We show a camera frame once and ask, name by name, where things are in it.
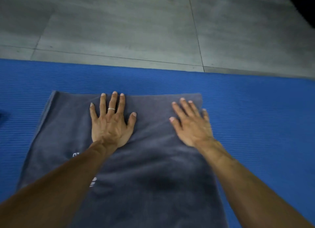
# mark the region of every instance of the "left hand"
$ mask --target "left hand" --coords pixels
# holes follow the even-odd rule
[[[131,113],[126,125],[124,120],[125,95],[120,94],[118,109],[115,113],[117,97],[118,94],[114,91],[108,110],[106,110],[106,94],[103,93],[100,97],[100,117],[97,117],[93,103],[90,105],[90,114],[93,142],[104,139],[106,143],[114,144],[119,148],[124,146],[131,137],[137,114]]]

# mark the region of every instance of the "forearm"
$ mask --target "forearm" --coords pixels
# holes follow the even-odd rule
[[[232,158],[217,141],[198,150],[218,177],[244,228],[313,227],[266,184]]]
[[[93,143],[41,179],[19,190],[0,205],[2,227],[65,227],[115,145]]]

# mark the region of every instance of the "hand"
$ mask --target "hand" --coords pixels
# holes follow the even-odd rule
[[[124,146],[131,137],[136,123],[135,112],[131,113],[128,124],[124,120],[125,95],[120,94],[117,112],[110,108],[116,108],[117,92],[112,94],[108,110],[106,110],[106,94],[100,97],[100,117],[95,112],[93,103],[90,105],[92,119],[92,140],[93,142],[105,140],[106,143],[115,144],[117,148]]]
[[[201,144],[215,141],[207,111],[203,109],[202,118],[191,100],[188,104],[184,98],[181,98],[180,103],[185,112],[176,102],[173,102],[172,106],[180,118],[181,125],[176,118],[171,117],[169,119],[180,140],[191,147],[199,147]]]

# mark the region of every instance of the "finger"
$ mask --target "finger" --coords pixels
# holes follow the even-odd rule
[[[100,116],[106,115],[106,94],[102,93],[100,95]]]
[[[90,104],[90,115],[91,115],[92,122],[97,120],[97,115],[95,112],[95,106],[93,103]]]
[[[179,107],[179,105],[176,102],[172,103],[172,107],[175,111],[175,113],[178,115],[178,117],[183,120],[185,118],[187,118],[186,114],[184,113],[184,111]]]
[[[136,123],[137,114],[132,112],[128,119],[127,129],[133,131]]]
[[[114,91],[113,94],[112,94],[111,100],[109,101],[108,110],[107,110],[107,114],[108,115],[115,114],[117,95],[118,95],[117,92]]]
[[[195,113],[195,115],[200,117],[199,111],[198,111],[197,107],[195,106],[195,104],[191,100],[188,101],[188,103],[190,104],[190,107],[193,110],[193,112]]]
[[[176,119],[176,118],[174,118],[174,117],[171,117],[169,120],[170,120],[170,122],[172,123],[172,125],[173,125],[173,127],[174,127],[174,129],[175,129],[175,131],[176,131],[177,134],[180,133],[180,131],[183,130],[183,128],[182,128],[182,127],[180,126],[180,124],[179,124],[178,119]]]
[[[125,109],[125,95],[121,93],[119,97],[119,105],[118,105],[117,113],[123,113],[124,109]]]
[[[186,114],[190,117],[195,116],[195,113],[191,110],[189,104],[186,102],[185,98],[180,98],[180,103],[183,106]]]
[[[210,122],[209,115],[206,109],[202,109],[203,119],[207,122]]]

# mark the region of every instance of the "right hand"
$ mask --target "right hand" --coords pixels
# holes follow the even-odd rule
[[[184,98],[180,99],[184,111],[179,107],[176,102],[172,103],[175,113],[179,116],[180,122],[171,117],[171,121],[178,137],[187,146],[200,147],[205,143],[216,141],[213,138],[209,116],[205,109],[203,109],[203,118],[200,116],[198,109],[190,100],[189,104]]]

